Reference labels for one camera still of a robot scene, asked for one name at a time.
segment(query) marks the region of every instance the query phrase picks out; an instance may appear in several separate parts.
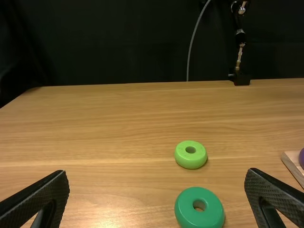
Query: purple object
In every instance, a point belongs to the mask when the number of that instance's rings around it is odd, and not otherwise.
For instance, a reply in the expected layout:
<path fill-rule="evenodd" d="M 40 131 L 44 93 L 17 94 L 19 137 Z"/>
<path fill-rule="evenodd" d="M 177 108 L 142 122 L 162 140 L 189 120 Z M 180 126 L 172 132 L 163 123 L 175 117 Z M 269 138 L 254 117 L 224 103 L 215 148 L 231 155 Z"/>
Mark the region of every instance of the purple object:
<path fill-rule="evenodd" d="M 304 169 L 304 148 L 300 151 L 299 162 L 300 165 L 302 166 L 302 169 Z"/>

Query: light green ring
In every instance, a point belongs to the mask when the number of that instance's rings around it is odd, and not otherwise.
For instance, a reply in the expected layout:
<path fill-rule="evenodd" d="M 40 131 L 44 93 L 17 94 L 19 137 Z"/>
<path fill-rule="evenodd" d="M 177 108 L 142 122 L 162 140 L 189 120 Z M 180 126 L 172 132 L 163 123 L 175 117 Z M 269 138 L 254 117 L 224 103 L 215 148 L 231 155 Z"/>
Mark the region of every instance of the light green ring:
<path fill-rule="evenodd" d="M 188 153 L 187 147 L 194 147 L 194 153 Z M 180 142 L 174 153 L 175 161 L 183 168 L 186 169 L 198 169 L 203 166 L 207 161 L 207 152 L 205 147 L 199 142 L 186 140 Z"/>

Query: black clamp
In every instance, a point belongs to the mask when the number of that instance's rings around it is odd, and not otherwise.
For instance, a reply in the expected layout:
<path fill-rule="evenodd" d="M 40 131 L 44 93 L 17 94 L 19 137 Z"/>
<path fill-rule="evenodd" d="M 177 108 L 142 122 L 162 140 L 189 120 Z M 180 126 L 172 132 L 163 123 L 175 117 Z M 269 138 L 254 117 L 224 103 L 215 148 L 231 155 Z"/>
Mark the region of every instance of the black clamp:
<path fill-rule="evenodd" d="M 248 86 L 250 84 L 250 75 L 244 74 L 240 70 L 243 50 L 246 45 L 246 34 L 243 31 L 242 18 L 249 6 L 249 1 L 235 0 L 231 3 L 230 8 L 233 14 L 233 23 L 235 28 L 236 46 L 238 48 L 237 60 L 234 69 L 229 73 L 230 80 L 234 82 L 235 86 Z"/>

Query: cable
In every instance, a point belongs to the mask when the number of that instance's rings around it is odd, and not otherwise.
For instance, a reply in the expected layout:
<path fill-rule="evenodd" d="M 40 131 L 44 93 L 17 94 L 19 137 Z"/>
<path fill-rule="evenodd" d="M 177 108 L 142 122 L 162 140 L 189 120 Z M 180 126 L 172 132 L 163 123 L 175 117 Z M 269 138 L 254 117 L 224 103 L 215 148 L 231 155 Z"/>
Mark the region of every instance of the cable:
<path fill-rule="evenodd" d="M 193 44 L 193 40 L 194 40 L 194 37 L 195 37 L 195 33 L 196 33 L 196 30 L 198 29 L 200 19 L 201 19 L 201 17 L 203 16 L 203 14 L 204 14 L 204 12 L 205 12 L 205 9 L 206 9 L 206 7 L 209 5 L 210 2 L 211 2 L 211 0 L 208 0 L 208 1 L 206 2 L 206 4 L 204 5 L 203 9 L 201 10 L 201 12 L 200 12 L 200 14 L 199 14 L 198 21 L 196 22 L 196 25 L 195 25 L 194 30 L 193 30 L 193 33 L 192 33 L 192 37 L 191 37 L 191 41 L 190 41 L 190 45 L 189 45 L 189 51 L 188 51 L 188 60 L 187 60 L 187 78 L 186 78 L 186 81 L 187 81 L 187 82 L 189 81 L 190 54 L 191 54 L 191 49 L 192 49 L 192 44 Z"/>

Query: wood grain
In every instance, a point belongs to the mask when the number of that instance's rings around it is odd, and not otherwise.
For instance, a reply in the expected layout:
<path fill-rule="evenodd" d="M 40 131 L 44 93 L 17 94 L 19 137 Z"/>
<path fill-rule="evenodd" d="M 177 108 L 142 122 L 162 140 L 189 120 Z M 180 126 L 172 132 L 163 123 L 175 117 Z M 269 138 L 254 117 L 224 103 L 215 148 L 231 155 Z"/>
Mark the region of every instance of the wood grain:
<path fill-rule="evenodd" d="M 256 228 L 245 174 L 301 189 L 280 155 L 303 147 L 303 100 L 304 79 L 35 88 L 0 109 L 0 197 L 63 169 L 62 228 L 177 228 L 174 202 L 191 186 L 218 195 L 226 228 Z M 175 163 L 183 140 L 205 145 L 204 167 Z"/>
<path fill-rule="evenodd" d="M 304 170 L 299 162 L 299 153 L 299 151 L 285 151 L 282 153 L 281 159 L 304 189 Z"/>

